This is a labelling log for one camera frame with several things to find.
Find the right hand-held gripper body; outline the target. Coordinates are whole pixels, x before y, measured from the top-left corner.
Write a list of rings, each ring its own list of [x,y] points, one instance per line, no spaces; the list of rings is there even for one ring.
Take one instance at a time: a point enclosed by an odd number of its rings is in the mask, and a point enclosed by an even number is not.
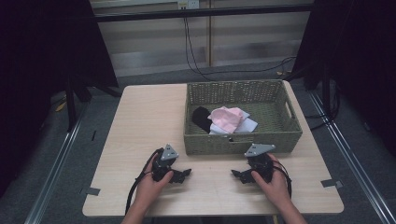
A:
[[[274,171],[274,163],[268,152],[275,148],[275,145],[252,144],[245,153],[251,169],[259,173],[266,183],[272,181]]]

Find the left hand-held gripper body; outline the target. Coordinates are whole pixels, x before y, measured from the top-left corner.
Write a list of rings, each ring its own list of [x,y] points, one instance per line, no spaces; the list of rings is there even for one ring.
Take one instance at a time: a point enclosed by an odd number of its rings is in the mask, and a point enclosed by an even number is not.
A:
[[[172,169],[172,164],[176,161],[177,158],[178,153],[173,149],[172,146],[167,144],[165,147],[162,147],[158,152],[157,158],[152,163],[153,180],[157,182],[161,181],[170,171],[174,173],[173,176],[179,175],[180,171]]]

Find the person's left hand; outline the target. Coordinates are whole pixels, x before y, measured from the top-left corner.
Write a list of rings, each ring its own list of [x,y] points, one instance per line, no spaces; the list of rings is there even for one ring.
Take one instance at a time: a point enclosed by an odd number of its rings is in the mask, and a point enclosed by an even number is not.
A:
[[[137,186],[136,195],[133,205],[140,208],[148,209],[150,205],[160,196],[163,188],[169,183],[174,175],[173,171],[169,171],[159,182],[152,178],[152,162],[144,172],[144,176]]]

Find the person's right hand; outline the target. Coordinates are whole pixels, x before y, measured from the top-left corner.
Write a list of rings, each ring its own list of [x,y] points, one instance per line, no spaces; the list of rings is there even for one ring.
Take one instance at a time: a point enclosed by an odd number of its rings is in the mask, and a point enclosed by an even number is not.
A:
[[[269,183],[266,183],[256,171],[252,171],[251,175],[264,192],[266,198],[278,210],[284,210],[287,206],[291,205],[287,178],[280,171],[278,159],[273,154],[270,154],[269,157],[272,159],[275,166],[272,180]]]

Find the green woven basket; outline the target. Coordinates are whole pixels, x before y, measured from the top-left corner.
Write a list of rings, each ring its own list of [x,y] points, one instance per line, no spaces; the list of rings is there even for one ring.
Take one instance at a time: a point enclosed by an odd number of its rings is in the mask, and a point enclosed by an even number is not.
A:
[[[258,123],[251,133],[210,134],[192,121],[198,107],[239,107]],[[253,144],[290,153],[303,131],[286,83],[280,79],[198,82],[187,85],[184,144],[189,155],[243,154]]]

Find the white cloth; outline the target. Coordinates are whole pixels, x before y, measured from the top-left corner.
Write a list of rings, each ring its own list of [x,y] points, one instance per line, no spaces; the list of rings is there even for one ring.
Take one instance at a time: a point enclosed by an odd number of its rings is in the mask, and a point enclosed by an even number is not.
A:
[[[239,127],[233,133],[252,133],[257,126],[258,123],[250,119],[249,114],[244,112],[244,121],[239,125]]]

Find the black cloth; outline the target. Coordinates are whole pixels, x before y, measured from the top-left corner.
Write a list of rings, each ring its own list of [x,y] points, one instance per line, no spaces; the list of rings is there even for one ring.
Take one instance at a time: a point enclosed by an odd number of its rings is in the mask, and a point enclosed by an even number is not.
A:
[[[191,120],[206,133],[210,133],[212,120],[209,115],[210,113],[206,108],[199,106],[192,112]]]

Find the pink cloth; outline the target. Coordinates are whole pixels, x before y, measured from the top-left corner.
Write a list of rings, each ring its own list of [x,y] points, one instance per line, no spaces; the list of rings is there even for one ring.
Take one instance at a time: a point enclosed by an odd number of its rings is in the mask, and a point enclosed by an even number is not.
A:
[[[210,132],[233,133],[244,121],[244,112],[238,107],[223,106],[214,109],[208,118],[212,121]]]

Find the black metal stand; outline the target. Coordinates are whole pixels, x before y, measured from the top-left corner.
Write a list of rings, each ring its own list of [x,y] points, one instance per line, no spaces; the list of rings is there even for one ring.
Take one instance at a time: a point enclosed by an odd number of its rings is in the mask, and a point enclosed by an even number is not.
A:
[[[326,68],[324,68],[322,72],[316,72],[304,78],[304,86],[308,91],[314,90],[318,84],[321,84],[324,114],[330,118],[332,116],[330,101],[330,74]]]
[[[105,84],[102,84],[90,77],[68,75],[65,82],[65,95],[68,112],[67,131],[69,132],[72,131],[78,122],[74,96],[76,95],[82,103],[89,102],[92,98],[92,95],[88,90],[89,87],[95,87],[96,89],[103,91],[113,97],[121,97],[120,92],[112,90]]]

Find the dark curtain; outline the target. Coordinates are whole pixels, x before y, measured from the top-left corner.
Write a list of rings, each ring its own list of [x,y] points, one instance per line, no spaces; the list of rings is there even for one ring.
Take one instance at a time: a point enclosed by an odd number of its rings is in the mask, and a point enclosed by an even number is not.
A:
[[[0,198],[30,156],[52,94],[116,87],[90,0],[0,0]]]
[[[292,69],[331,77],[396,157],[396,0],[314,0]]]

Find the black horizontal bar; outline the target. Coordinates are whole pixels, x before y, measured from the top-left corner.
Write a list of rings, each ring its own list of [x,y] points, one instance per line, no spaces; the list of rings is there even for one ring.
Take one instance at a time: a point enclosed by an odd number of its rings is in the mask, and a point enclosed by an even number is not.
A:
[[[94,16],[93,19],[96,22],[145,21],[145,20],[163,20],[163,19],[176,19],[176,18],[211,17],[211,16],[306,12],[306,11],[311,11],[313,9],[314,9],[313,4],[277,5],[277,6],[266,6],[266,7],[221,7],[221,8],[203,8],[203,9],[178,9],[178,10],[142,12],[142,13],[99,14]]]

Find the metal floor rail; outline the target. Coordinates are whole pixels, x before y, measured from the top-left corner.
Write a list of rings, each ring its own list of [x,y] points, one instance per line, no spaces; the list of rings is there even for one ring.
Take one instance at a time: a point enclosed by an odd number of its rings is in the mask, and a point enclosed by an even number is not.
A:
[[[388,203],[379,192],[372,179],[363,169],[358,158],[352,151],[349,143],[343,136],[342,132],[339,130],[337,124],[326,115],[324,110],[324,103],[315,92],[309,91],[308,94],[311,98],[313,105],[318,111],[319,117],[326,125],[326,128],[332,136],[332,139],[335,141],[335,144],[343,155],[348,167],[357,179],[366,198],[370,202],[371,206],[374,208],[381,222],[383,224],[396,224],[396,216],[391,212]]]
[[[33,207],[31,208],[24,224],[40,224],[42,217],[50,202],[50,198],[55,189],[56,183],[59,176],[64,168],[65,161],[67,160],[68,154],[72,149],[75,140],[78,136],[78,132],[81,126],[81,121],[84,118],[89,104],[86,103],[82,106],[77,121],[72,126],[71,130],[67,132],[61,149],[57,155],[55,162],[53,163],[50,172],[47,176],[46,182],[44,183],[39,195],[35,199]]]

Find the white wall outlet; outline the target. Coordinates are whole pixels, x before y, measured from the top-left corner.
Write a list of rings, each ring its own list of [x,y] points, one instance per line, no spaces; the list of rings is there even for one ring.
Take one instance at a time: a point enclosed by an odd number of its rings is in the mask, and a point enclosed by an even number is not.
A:
[[[177,7],[179,9],[199,9],[199,0],[177,0]]]

